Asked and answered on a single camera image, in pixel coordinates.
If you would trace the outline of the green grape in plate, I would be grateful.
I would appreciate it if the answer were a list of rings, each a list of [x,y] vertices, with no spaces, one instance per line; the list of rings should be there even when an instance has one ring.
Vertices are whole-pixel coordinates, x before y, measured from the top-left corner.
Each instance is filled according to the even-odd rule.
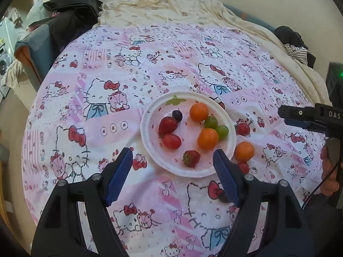
[[[214,115],[209,115],[204,121],[205,128],[215,129],[218,126],[218,120]]]

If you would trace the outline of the red cherry tomato far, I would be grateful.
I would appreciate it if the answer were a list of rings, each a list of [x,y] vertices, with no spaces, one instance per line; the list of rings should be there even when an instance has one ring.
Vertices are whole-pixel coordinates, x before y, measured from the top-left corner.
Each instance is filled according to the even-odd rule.
[[[241,136],[248,136],[250,134],[250,127],[246,123],[240,123],[235,127],[236,133]]]

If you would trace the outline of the strawberry in plate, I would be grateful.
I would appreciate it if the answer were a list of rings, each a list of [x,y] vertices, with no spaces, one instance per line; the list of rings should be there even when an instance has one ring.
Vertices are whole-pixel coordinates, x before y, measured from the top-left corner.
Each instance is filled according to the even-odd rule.
[[[163,117],[159,124],[158,135],[163,138],[164,135],[174,132],[178,127],[178,121],[173,117]]]

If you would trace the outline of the blueberry in plate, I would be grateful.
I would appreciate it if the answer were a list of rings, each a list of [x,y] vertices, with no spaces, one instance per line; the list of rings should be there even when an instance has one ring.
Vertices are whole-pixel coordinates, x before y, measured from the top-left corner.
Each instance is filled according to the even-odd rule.
[[[178,122],[180,123],[183,119],[183,114],[180,110],[174,110],[172,112],[172,117]]]

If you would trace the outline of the red strawberry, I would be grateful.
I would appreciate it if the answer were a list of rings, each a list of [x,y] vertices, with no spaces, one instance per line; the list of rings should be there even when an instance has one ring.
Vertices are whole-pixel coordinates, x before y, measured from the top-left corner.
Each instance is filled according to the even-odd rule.
[[[195,169],[195,167],[199,163],[200,158],[201,155],[196,150],[187,150],[183,154],[183,164],[187,168]]]

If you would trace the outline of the white paper plate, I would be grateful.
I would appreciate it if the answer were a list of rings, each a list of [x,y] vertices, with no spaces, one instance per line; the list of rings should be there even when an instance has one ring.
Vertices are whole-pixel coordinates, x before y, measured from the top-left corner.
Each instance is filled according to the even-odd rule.
[[[214,115],[220,125],[225,125],[229,129],[229,135],[219,141],[212,150],[203,150],[197,144],[198,136],[204,127],[203,123],[196,123],[190,118],[189,110],[195,103],[206,104],[209,114]],[[180,110],[183,114],[181,123],[174,131],[182,144],[180,148],[171,150],[166,148],[158,137],[158,127],[160,120],[170,116],[174,110]],[[234,123],[225,109],[211,98],[191,91],[170,92],[150,103],[142,115],[140,131],[142,143],[157,165],[177,176],[189,178],[203,178],[216,173],[213,166],[214,151],[222,149],[226,156],[232,159],[237,144]],[[187,168],[183,164],[182,156],[187,150],[196,150],[201,155],[195,169]]]

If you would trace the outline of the orange beside plate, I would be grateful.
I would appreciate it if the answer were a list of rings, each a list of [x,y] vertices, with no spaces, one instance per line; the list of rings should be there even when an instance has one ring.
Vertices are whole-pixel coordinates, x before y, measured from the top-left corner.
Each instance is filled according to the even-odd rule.
[[[235,158],[241,162],[247,162],[253,158],[255,154],[254,146],[249,142],[241,142],[235,148]]]

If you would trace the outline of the large orange tangerine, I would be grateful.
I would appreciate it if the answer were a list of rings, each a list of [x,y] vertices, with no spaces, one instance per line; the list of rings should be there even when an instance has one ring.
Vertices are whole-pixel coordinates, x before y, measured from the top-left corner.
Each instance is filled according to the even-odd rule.
[[[204,128],[198,136],[197,144],[203,150],[212,150],[219,142],[218,133],[212,128]]]

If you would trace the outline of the dark purple grape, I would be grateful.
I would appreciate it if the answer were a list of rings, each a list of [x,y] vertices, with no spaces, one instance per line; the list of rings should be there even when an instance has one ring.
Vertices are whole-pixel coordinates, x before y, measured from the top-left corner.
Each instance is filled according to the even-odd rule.
[[[228,204],[230,202],[225,193],[220,193],[218,195],[218,199],[224,204]]]

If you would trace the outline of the blue orange cushion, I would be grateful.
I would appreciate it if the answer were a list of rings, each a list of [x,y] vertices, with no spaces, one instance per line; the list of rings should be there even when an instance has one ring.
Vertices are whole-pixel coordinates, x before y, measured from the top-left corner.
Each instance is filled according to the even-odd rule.
[[[59,49],[47,24],[39,26],[15,45],[15,58],[20,61],[33,86],[38,91]]]

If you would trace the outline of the black clothes pile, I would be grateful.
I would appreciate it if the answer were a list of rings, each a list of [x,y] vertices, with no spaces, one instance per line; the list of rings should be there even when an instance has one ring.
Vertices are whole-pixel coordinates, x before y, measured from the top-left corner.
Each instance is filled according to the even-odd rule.
[[[49,0],[43,3],[47,11],[57,14],[48,25],[60,51],[97,23],[101,5],[99,0]]]

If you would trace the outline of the cream floral blanket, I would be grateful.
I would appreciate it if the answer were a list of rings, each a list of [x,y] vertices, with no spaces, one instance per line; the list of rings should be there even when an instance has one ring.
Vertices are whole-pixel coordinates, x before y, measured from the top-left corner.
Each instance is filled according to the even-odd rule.
[[[98,25],[113,28],[170,24],[218,25],[242,31],[292,75],[311,103],[331,103],[325,80],[317,71],[287,55],[270,30],[242,20],[218,0],[113,0],[101,5],[98,16]]]

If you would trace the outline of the green grape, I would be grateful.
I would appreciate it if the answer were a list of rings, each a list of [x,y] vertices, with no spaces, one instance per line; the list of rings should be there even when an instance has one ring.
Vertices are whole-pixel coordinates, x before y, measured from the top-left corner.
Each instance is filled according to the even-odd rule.
[[[205,128],[215,129],[218,126],[218,120],[214,115],[209,115],[204,121]]]
[[[229,135],[229,129],[225,125],[218,125],[215,131],[219,136],[219,140],[224,140]]]

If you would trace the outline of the small orange in plate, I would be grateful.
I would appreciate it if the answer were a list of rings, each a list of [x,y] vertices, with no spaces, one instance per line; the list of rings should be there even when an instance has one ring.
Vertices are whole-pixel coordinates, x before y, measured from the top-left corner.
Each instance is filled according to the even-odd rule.
[[[209,108],[204,103],[195,103],[194,105],[191,106],[189,114],[190,114],[190,118],[194,122],[201,123],[202,121],[207,119],[209,115]]]

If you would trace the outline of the red cherry tomato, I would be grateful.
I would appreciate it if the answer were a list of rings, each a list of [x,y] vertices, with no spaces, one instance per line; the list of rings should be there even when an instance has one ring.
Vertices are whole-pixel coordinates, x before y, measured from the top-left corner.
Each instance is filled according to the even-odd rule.
[[[250,134],[250,127],[246,123],[240,123],[235,127],[236,133],[241,136],[248,136]]]
[[[250,167],[246,162],[240,162],[238,163],[238,166],[240,168],[240,170],[244,173],[244,174],[248,174],[250,171]]]

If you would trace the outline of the striped dark clothing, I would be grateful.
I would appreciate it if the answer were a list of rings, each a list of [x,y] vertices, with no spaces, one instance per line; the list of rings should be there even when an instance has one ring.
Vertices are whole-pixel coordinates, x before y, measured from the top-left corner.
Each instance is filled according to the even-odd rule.
[[[301,35],[287,26],[279,26],[274,31],[275,36],[282,42],[287,54],[310,68],[314,67],[316,57],[309,53]]]

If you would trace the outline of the red cherry tomato near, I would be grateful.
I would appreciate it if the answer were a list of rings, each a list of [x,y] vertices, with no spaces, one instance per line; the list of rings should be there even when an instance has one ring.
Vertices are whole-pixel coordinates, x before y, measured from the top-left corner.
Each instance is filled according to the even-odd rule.
[[[240,162],[238,163],[238,166],[240,168],[240,170],[244,173],[244,174],[248,174],[250,171],[250,167],[246,162]]]

